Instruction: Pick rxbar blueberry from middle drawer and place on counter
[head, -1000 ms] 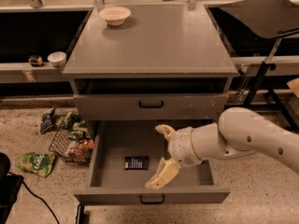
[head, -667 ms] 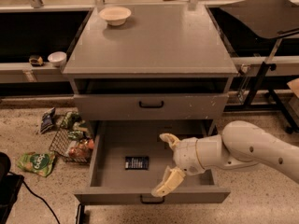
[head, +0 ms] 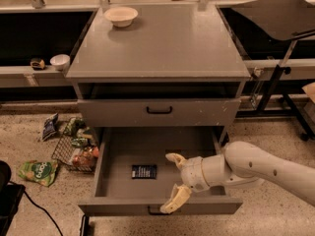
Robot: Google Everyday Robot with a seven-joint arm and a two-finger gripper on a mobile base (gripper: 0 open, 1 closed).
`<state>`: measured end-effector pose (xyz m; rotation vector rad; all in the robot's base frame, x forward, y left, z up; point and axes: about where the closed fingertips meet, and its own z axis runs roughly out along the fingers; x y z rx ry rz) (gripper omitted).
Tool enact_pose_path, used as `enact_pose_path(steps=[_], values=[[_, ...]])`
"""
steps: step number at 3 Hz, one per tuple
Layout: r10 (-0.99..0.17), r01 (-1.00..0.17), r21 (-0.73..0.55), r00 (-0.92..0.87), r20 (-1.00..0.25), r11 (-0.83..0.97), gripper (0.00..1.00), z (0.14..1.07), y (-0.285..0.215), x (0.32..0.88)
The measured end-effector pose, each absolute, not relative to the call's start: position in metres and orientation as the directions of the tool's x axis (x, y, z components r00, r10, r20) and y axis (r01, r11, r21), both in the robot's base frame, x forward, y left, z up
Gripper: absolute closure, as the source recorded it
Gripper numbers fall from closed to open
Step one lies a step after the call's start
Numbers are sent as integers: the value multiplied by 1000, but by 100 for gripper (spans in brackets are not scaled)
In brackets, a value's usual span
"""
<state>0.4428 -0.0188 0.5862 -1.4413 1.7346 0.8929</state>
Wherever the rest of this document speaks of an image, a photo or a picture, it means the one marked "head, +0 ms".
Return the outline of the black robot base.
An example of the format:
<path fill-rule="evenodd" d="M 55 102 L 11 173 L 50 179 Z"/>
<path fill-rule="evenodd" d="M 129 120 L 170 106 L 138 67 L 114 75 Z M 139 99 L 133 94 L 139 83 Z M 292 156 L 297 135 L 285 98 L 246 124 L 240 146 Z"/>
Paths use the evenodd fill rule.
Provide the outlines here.
<path fill-rule="evenodd" d="M 10 184 L 12 171 L 5 161 L 0 161 L 0 236 L 6 236 L 18 211 L 25 187 Z"/>

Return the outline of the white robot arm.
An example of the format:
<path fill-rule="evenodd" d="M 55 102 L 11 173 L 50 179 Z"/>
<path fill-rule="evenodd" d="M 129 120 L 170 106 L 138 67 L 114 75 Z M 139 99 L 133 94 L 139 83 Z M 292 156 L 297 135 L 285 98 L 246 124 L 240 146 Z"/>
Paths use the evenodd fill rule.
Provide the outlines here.
<path fill-rule="evenodd" d="M 182 179 L 182 184 L 173 186 L 169 200 L 159 209 L 165 214 L 180 209 L 192 193 L 216 186 L 246 189 L 265 180 L 315 206 L 314 168 L 276 157 L 249 143 L 229 143 L 223 153 L 209 157 L 185 158 L 173 152 L 165 157 L 175 163 Z"/>

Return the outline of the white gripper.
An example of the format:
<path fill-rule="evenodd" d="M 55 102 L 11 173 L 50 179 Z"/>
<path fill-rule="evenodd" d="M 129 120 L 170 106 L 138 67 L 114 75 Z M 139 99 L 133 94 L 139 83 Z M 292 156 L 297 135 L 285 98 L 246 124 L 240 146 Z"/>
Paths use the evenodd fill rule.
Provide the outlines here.
<path fill-rule="evenodd" d="M 165 155 L 168 161 L 173 162 L 178 169 L 185 185 L 175 184 L 171 191 L 169 200 L 160 207 L 164 214 L 171 214 L 181 208 L 190 198 L 192 191 L 200 193 L 210 189 L 205 180 L 201 156 L 186 159 L 179 153 L 167 153 Z"/>

